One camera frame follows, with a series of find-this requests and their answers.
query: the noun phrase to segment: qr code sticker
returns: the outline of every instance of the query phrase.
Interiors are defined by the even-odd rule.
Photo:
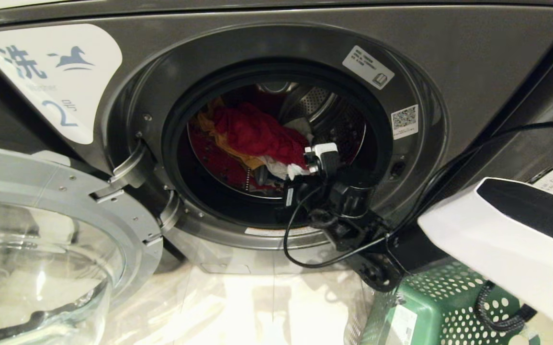
[[[393,139],[413,135],[419,131],[418,104],[392,113]]]

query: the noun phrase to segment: green laundry basket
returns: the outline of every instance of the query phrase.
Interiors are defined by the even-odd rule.
[[[540,345],[536,334],[495,332],[473,313],[486,279],[460,262],[437,266],[403,280],[392,293],[376,293],[362,345],[508,345],[517,334]],[[494,288],[485,303],[493,321],[519,310],[519,299]]]

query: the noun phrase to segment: black cable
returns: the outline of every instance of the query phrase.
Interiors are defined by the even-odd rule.
[[[295,218],[296,214],[298,213],[298,210],[300,210],[300,207],[305,203],[305,201],[307,201],[313,194],[318,192],[318,190],[320,190],[320,188],[324,187],[324,186],[320,186],[320,187],[316,188],[315,190],[313,190],[305,198],[303,198],[298,203],[298,206],[296,206],[295,210],[293,211],[293,215],[291,216],[291,219],[289,220],[289,224],[287,225],[287,228],[285,229],[285,237],[283,239],[283,251],[285,252],[285,257],[287,257],[290,260],[290,262],[292,262],[292,263],[294,263],[298,266],[304,267],[304,268],[323,268],[323,267],[327,267],[331,264],[332,265],[336,264],[337,262],[345,260],[345,259],[347,259],[347,258],[349,258],[349,257],[351,257],[351,256],[353,256],[357,253],[360,253],[360,252],[362,252],[362,251],[364,251],[364,250],[366,250],[370,247],[373,247],[374,245],[377,245],[377,244],[387,240],[390,236],[393,236],[393,234],[396,234],[397,232],[399,232],[401,229],[406,227],[406,225],[412,219],[416,218],[416,216],[419,216],[421,212],[423,212],[425,209],[427,209],[427,207],[429,206],[429,205],[427,205],[427,203],[429,203],[429,201],[431,201],[431,199],[428,200],[425,203],[425,207],[421,207],[424,204],[423,200],[426,198],[427,195],[429,195],[432,188],[434,188],[434,186],[436,186],[438,181],[440,181],[440,179],[445,175],[445,173],[450,168],[452,168],[455,164],[459,163],[463,159],[466,159],[470,155],[473,155],[478,150],[480,150],[482,147],[484,147],[488,144],[491,144],[492,142],[495,142],[498,139],[502,139],[506,135],[510,135],[512,133],[519,133],[519,132],[523,132],[523,131],[529,131],[529,130],[533,130],[533,129],[543,129],[543,128],[553,128],[553,121],[551,121],[551,122],[541,122],[539,124],[529,124],[529,125],[517,126],[517,127],[511,128],[511,129],[507,129],[506,131],[500,131],[498,133],[495,133],[495,135],[491,136],[490,138],[488,138],[484,142],[481,142],[480,144],[478,144],[476,146],[469,147],[468,149],[466,149],[465,151],[463,151],[462,153],[460,153],[459,155],[454,157],[454,159],[451,159],[449,162],[447,162],[447,164],[443,165],[441,168],[436,170],[436,172],[434,172],[431,175],[431,177],[428,179],[427,183],[425,183],[425,185],[423,186],[423,189],[421,190],[421,192],[419,194],[419,197],[415,201],[412,209],[403,218],[403,220],[401,222],[399,222],[396,227],[394,227],[393,231],[391,231],[390,233],[387,233],[384,237],[378,238],[378,239],[376,239],[376,240],[374,240],[374,241],[372,241],[372,242],[370,242],[366,245],[362,245],[362,247],[359,247],[357,249],[353,249],[353,251],[350,251],[350,252],[342,254],[338,257],[329,259],[326,262],[322,262],[320,264],[306,264],[306,263],[303,263],[303,262],[299,262],[298,260],[295,260],[289,254],[289,249],[287,248],[287,239],[289,238],[289,231],[291,230],[291,225],[293,223],[293,219]]]
[[[485,140],[485,142],[482,142],[473,147],[469,147],[468,149],[466,149],[465,151],[463,151],[462,153],[454,157],[454,159],[451,159],[451,161],[443,165],[440,169],[436,170],[436,172],[434,172],[434,174],[431,175],[427,183],[425,183],[425,185],[423,186],[423,189],[421,190],[419,197],[414,203],[414,206],[408,212],[407,216],[405,216],[405,218],[403,218],[403,220],[397,225],[397,227],[395,227],[395,229],[392,232],[392,235],[399,232],[404,227],[406,227],[410,221],[420,216],[420,214],[423,213],[430,206],[429,204],[431,203],[431,200],[434,196],[432,195],[432,198],[430,198],[429,200],[425,200],[425,198],[431,194],[431,190],[436,185],[438,185],[438,181],[440,181],[440,179],[444,177],[447,171],[450,168],[452,168],[455,164],[460,163],[460,161],[462,161],[463,159],[466,159],[467,157],[478,152],[484,146],[491,144],[499,139],[503,139],[505,136],[511,135],[512,133],[519,133],[522,131],[530,131],[533,129],[544,129],[544,128],[553,128],[553,122],[542,122],[539,124],[523,125],[523,126],[513,127],[505,131],[500,131],[498,133],[495,133],[495,135],[491,136],[487,140]]]
[[[527,321],[530,321],[532,317],[535,316],[536,310],[527,304],[521,306],[515,314],[509,317],[506,320],[502,321],[493,321],[489,315],[485,312],[485,303],[487,303],[487,298],[489,293],[495,288],[495,284],[489,280],[480,288],[476,301],[474,302],[474,315],[487,327],[491,330],[497,332],[511,332],[515,330],[520,330],[523,328]]]

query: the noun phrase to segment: gray machine panel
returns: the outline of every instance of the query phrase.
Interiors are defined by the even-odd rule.
[[[96,124],[106,124],[104,116],[108,116],[120,90],[140,68],[182,42],[234,26],[319,24],[380,42],[427,74],[442,94],[451,125],[445,159],[470,144],[553,43],[553,7],[393,6],[75,21],[80,22],[105,29],[118,42],[124,57],[106,88]],[[316,53],[329,52],[316,47]],[[102,147],[101,130],[102,125],[96,125],[94,143],[75,149],[92,166],[111,171]]]
[[[540,85],[510,115],[502,129],[553,121],[553,68]],[[553,168],[553,129],[528,131],[504,140],[501,146],[480,151],[466,165],[446,191],[472,185],[483,177],[502,177],[518,181],[536,181]]]
[[[553,6],[553,0],[437,0],[434,4],[514,4]],[[34,5],[31,7],[14,7],[0,10],[0,25],[35,20],[56,20],[78,18],[83,16],[112,15],[126,13],[158,13],[175,11],[231,11],[237,9],[266,8],[303,8],[303,7],[337,7],[337,6],[375,6],[427,4],[427,0],[146,0],[141,2],[129,0],[76,0],[56,2],[54,4]]]

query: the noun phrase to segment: clothes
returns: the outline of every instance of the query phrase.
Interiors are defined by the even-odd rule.
[[[286,180],[289,177],[293,181],[298,175],[310,175],[310,171],[301,168],[298,164],[285,165],[285,163],[276,161],[270,156],[261,156],[259,159],[266,164],[270,174],[281,180]]]
[[[214,111],[217,133],[226,135],[229,146],[244,155],[269,156],[285,165],[306,168],[304,147],[308,142],[295,129],[281,126],[276,118],[250,103],[236,109],[218,107]]]
[[[208,104],[208,111],[198,112],[197,120],[202,131],[208,132],[208,135],[214,137],[215,144],[217,144],[218,147],[220,147],[223,151],[226,151],[233,157],[237,157],[238,159],[240,159],[242,163],[251,168],[251,170],[255,170],[256,168],[262,166],[263,162],[257,159],[257,157],[245,155],[230,147],[227,143],[227,135],[225,133],[219,133],[215,130],[213,115],[214,110],[217,107],[224,107],[224,103],[221,97],[212,100]]]
[[[295,129],[303,135],[306,140],[308,140],[308,144],[313,143],[314,135],[313,135],[313,128],[311,127],[311,123],[309,120],[305,117],[296,118],[295,120],[291,120],[283,125],[283,127]]]
[[[235,159],[232,155],[223,151],[221,147],[218,147],[212,138],[208,136],[208,133],[202,131],[198,126],[190,128],[189,140],[202,166],[221,182],[239,190],[247,190],[248,188],[251,192],[274,190],[275,187],[273,185],[266,184],[259,186],[252,174],[247,179],[248,169],[240,164],[238,159]]]

